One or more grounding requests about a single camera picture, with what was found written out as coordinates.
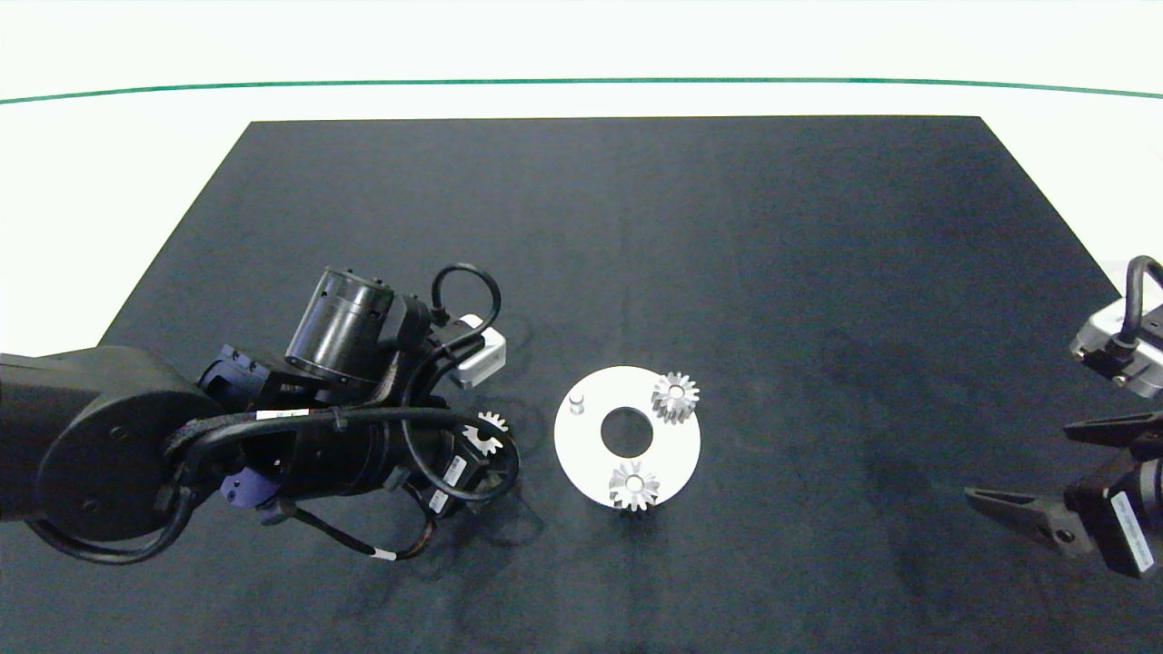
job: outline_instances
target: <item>spur gear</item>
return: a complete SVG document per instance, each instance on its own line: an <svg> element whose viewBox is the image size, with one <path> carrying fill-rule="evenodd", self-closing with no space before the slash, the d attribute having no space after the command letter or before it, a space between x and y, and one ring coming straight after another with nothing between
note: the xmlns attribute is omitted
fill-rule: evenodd
<svg viewBox="0 0 1163 654"><path fill-rule="evenodd" d="M629 470L622 463L609 477L609 499L615 509L645 511L658 499L658 479L642 471L641 461L632 461Z"/></svg>
<svg viewBox="0 0 1163 654"><path fill-rule="evenodd" d="M694 405L698 403L699 389L690 375L682 372L668 372L658 377L650 394L650 404L658 417L676 425L694 413Z"/></svg>
<svg viewBox="0 0 1163 654"><path fill-rule="evenodd" d="M478 413L477 418L492 422L493 425L497 426L498 429L502 432L508 432L508 426L505 425L505 419L493 413L492 411L487 411L485 413ZM498 449L505 447L504 445L501 445L501 441L494 438L487 438L487 439L480 438L479 429L470 425L465 425L463 433L464 438L469 439L469 442L476 446L476 448L479 449L480 453L486 456L492 456L492 454L495 453Z"/></svg>

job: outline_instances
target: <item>white wall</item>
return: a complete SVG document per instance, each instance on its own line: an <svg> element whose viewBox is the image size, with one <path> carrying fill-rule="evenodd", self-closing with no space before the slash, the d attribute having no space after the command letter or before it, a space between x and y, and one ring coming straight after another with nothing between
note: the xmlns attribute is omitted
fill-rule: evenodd
<svg viewBox="0 0 1163 654"><path fill-rule="evenodd" d="M0 100L272 80L743 76L1163 93L1161 28L1163 5L1121 2L17 2L0 3ZM95 344L254 120L744 114L980 115L1120 289L1130 256L1163 257L1163 99L584 84L12 102L0 104L0 350ZM84 292L64 305L42 292L57 284Z"/></svg>

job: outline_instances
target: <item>plate hole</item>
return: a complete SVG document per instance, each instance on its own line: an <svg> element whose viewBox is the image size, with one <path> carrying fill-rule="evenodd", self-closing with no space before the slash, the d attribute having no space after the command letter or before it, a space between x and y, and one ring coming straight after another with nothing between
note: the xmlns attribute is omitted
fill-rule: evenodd
<svg viewBox="0 0 1163 654"><path fill-rule="evenodd" d="M625 458L640 456L654 441L650 420L636 408L611 411L601 421L601 442L606 449Z"/></svg>

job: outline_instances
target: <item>black table mat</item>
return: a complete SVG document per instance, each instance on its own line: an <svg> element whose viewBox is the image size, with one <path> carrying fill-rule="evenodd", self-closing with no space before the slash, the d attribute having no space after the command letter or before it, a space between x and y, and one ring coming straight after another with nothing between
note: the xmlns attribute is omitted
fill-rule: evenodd
<svg viewBox="0 0 1163 654"><path fill-rule="evenodd" d="M454 406L515 427L520 497L423 557L361 559L216 498L108 569L3 528L0 649L1148 652L1157 583L1058 560L964 485L1057 492L1108 455L1064 422L1140 411L1070 361L1114 289L973 118L254 123L102 343L195 378L280 351L324 265L505 293L504 371ZM454 311L485 311L471 279ZM704 389L687 486L645 519L573 489L551 426L607 365ZM315 503L406 542L406 498Z"/></svg>

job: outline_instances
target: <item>white sticker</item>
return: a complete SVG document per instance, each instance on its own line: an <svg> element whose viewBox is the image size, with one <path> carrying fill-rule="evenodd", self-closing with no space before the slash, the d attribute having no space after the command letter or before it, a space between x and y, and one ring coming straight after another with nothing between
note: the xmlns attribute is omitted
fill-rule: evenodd
<svg viewBox="0 0 1163 654"><path fill-rule="evenodd" d="M1130 546L1130 554L1135 557L1139 571L1146 573L1155 564L1155 557L1151 556L1151 548L1147 545L1143 529L1139 526L1139 519L1135 518L1135 510L1130 507L1130 500L1127 499L1127 491L1112 497L1111 506L1114 507L1114 516L1119 519L1123 535L1127 536L1127 545Z"/></svg>
<svg viewBox="0 0 1163 654"><path fill-rule="evenodd" d="M273 411L256 411L255 418L258 420L269 420L271 418L293 418L295 415L307 415L311 413L309 408L276 408Z"/></svg>
<svg viewBox="0 0 1163 654"><path fill-rule="evenodd" d="M452 462L448 464L448 471L444 472L444 481L451 485L456 485L461 481L461 475L464 474L464 469L469 467L469 462L461 458L459 455L452 457ZM437 490L433 493L433 498L428 500L428 507L440 513L444 510L444 505L448 503L448 493L442 490Z"/></svg>

